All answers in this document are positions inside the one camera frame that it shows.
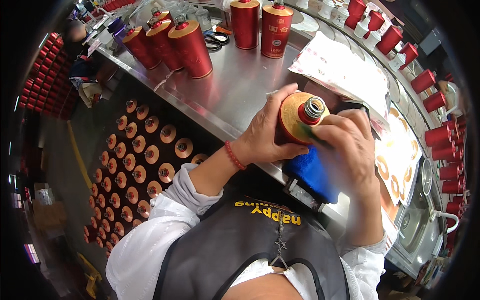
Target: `woman's left hand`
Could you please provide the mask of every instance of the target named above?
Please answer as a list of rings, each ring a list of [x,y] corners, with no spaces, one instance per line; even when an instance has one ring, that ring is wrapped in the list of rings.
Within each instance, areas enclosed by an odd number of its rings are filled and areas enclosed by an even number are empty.
[[[265,106],[253,117],[247,130],[230,143],[232,152],[244,166],[251,163],[273,162],[307,154],[299,144],[275,144],[275,129],[282,101],[297,91],[298,85],[288,84],[271,94]]]

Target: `blue towel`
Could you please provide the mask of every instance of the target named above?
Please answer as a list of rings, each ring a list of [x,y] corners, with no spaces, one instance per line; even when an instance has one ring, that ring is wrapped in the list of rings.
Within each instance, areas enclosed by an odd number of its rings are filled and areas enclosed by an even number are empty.
[[[283,171],[297,179],[298,185],[318,202],[336,204],[338,190],[330,183],[325,167],[317,156],[317,149],[313,145],[308,146],[308,149],[308,154],[288,161]]]

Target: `red beaded bracelet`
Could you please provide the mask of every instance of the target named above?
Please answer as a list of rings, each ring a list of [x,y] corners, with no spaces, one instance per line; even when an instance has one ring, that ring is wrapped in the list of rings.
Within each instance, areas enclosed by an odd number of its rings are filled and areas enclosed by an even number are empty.
[[[235,155],[232,152],[232,148],[230,147],[230,141],[225,141],[225,148],[227,149],[228,155],[230,155],[231,159],[233,160],[233,163],[240,169],[240,170],[246,170],[246,166],[242,165],[239,160],[235,157]]]

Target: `white sleeve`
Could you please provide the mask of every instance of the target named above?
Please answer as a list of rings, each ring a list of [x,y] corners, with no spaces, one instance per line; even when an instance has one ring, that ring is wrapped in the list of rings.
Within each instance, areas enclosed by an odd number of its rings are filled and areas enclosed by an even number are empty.
[[[352,300],[378,300],[377,285],[384,271],[386,234],[374,245],[340,247],[340,260],[347,276]]]
[[[173,184],[155,199],[148,221],[132,229],[113,247],[105,269],[119,300],[151,300],[170,245],[200,222],[220,199],[198,194],[188,176],[195,164],[182,165]]]

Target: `scissors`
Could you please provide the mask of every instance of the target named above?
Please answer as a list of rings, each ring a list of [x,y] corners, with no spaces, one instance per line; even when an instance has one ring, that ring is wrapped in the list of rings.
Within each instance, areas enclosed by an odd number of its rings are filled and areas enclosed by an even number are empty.
[[[222,48],[222,45],[229,43],[230,38],[223,32],[212,32],[204,35],[205,43],[207,44],[207,50],[217,51]]]

